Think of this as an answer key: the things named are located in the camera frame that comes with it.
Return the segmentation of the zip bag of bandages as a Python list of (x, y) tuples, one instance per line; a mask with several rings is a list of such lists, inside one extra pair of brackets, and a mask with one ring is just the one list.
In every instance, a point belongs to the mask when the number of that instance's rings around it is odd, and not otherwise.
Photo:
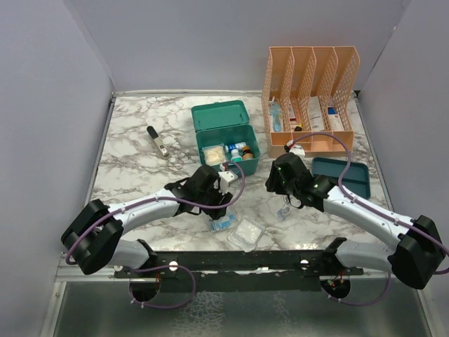
[(222, 145), (204, 147), (202, 152), (205, 164), (209, 166), (219, 165), (227, 160), (225, 150)]

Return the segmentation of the zip bag of blue packets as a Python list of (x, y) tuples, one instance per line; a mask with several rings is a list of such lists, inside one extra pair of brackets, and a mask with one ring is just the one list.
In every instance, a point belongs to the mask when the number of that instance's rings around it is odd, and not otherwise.
[(234, 223), (239, 221), (238, 213), (233, 206), (227, 208), (223, 217), (213, 220), (210, 216), (206, 216), (206, 224), (213, 232), (228, 230)]

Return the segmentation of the white bottle green label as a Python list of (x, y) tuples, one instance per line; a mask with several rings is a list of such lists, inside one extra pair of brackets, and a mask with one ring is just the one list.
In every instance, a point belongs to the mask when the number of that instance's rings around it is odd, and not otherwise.
[(240, 152), (238, 149), (232, 149), (231, 150), (231, 161), (232, 162), (240, 162), (243, 160), (243, 157), (240, 155)]

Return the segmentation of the amber bottle orange label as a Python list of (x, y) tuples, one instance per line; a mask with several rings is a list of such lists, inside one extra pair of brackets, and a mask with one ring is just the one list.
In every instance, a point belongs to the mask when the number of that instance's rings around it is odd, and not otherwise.
[(245, 146), (242, 148), (242, 160), (247, 161), (254, 158), (254, 154), (251, 151), (249, 146)]

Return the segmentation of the white bottle blue label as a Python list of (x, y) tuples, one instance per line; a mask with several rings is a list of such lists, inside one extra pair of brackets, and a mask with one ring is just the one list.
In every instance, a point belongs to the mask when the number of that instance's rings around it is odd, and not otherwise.
[(246, 142), (233, 143), (224, 146), (225, 152), (231, 152), (232, 150), (242, 151), (244, 147), (247, 146)]

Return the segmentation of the white gauze pad packet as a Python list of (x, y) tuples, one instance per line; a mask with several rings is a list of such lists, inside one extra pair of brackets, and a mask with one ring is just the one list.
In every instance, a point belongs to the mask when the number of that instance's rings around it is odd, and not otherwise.
[(244, 216), (240, 223), (230, 232), (227, 239), (245, 253), (253, 251), (264, 234), (265, 226), (253, 218)]

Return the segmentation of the green plastic medicine box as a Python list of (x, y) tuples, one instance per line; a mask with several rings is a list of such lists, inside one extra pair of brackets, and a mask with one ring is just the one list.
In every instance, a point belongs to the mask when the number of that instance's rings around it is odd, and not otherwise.
[(253, 154), (252, 159), (239, 163), (246, 176), (253, 175), (259, 163), (260, 149), (250, 117), (240, 100), (197, 105), (191, 108), (199, 161), (206, 163), (203, 148), (245, 143)]

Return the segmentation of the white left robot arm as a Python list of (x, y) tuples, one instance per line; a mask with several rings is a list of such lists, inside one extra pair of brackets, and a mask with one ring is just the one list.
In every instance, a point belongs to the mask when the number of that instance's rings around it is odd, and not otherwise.
[(192, 176), (147, 197), (110, 205), (100, 199), (88, 202), (61, 236), (67, 263), (78, 265), (85, 275), (116, 264), (130, 267), (140, 277), (149, 276), (155, 267), (149, 245), (122, 237), (152, 221), (192, 213), (194, 208), (213, 220), (220, 219), (232, 200), (221, 182), (221, 173), (203, 165)]

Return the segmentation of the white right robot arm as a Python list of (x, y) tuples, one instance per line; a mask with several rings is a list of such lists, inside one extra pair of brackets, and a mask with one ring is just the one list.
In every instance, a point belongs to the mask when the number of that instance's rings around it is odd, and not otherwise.
[(322, 257), (332, 275), (346, 267), (366, 267), (392, 273), (405, 285), (423, 289), (447, 256), (435, 222), (403, 216), (350, 192), (328, 176), (313, 176), (302, 159), (291, 152), (272, 162), (267, 191), (294, 197), (301, 206), (338, 216), (377, 237), (381, 244), (335, 242)]

